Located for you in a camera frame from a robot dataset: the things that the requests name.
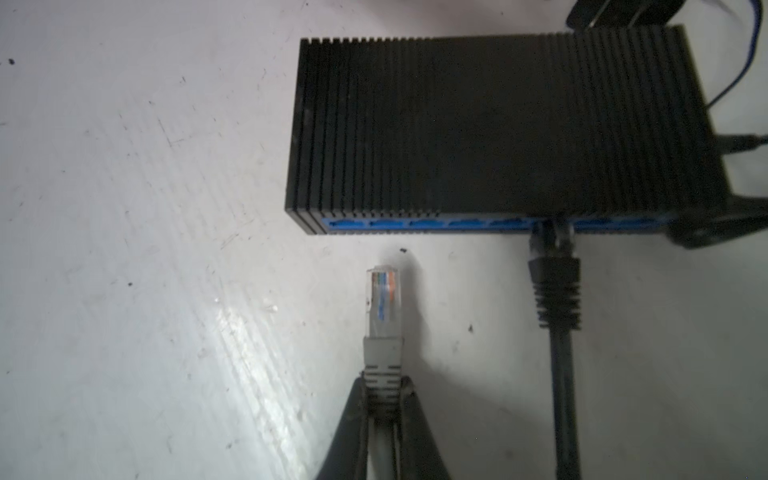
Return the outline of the black power adapter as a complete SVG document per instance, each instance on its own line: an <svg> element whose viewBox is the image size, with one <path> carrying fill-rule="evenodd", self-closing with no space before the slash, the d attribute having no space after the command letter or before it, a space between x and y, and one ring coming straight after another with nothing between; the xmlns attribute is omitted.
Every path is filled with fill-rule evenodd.
<svg viewBox="0 0 768 480"><path fill-rule="evenodd" d="M723 88L712 100L710 100L706 108L711 110L717 105L723 98L725 98L749 73L755 58L757 56L757 50L759 46L759 38L762 31L762 22L764 19L765 7L761 0L750 0L749 4L753 12L753 27L749 37L748 50L743 67L735 78ZM767 145L767 135L758 134L718 134L716 136L718 147L722 155L730 155L737 153L744 153L748 151L757 150Z"/></svg>

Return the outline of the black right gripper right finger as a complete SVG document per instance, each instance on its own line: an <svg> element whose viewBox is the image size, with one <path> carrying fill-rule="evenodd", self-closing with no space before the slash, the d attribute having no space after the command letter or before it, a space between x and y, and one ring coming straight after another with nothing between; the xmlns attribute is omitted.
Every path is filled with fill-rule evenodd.
<svg viewBox="0 0 768 480"><path fill-rule="evenodd" d="M415 384L409 376L401 379L399 427L401 478L449 480L450 473L429 427Z"/></svg>

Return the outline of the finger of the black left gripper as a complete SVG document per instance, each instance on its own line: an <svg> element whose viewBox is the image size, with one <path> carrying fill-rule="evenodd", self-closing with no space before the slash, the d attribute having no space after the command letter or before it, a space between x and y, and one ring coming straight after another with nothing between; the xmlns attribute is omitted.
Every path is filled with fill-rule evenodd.
<svg viewBox="0 0 768 480"><path fill-rule="evenodd" d="M767 229L767 198L733 195L720 211L681 216L667 224L665 235L685 249L700 249Z"/></svg>

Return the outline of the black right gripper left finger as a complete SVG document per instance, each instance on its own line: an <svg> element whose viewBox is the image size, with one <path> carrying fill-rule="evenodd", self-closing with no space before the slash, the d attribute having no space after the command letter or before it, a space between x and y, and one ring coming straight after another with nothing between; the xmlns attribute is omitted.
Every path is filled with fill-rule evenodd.
<svg viewBox="0 0 768 480"><path fill-rule="evenodd" d="M368 465L368 392L362 376L352 383L317 480L365 480Z"/></svg>

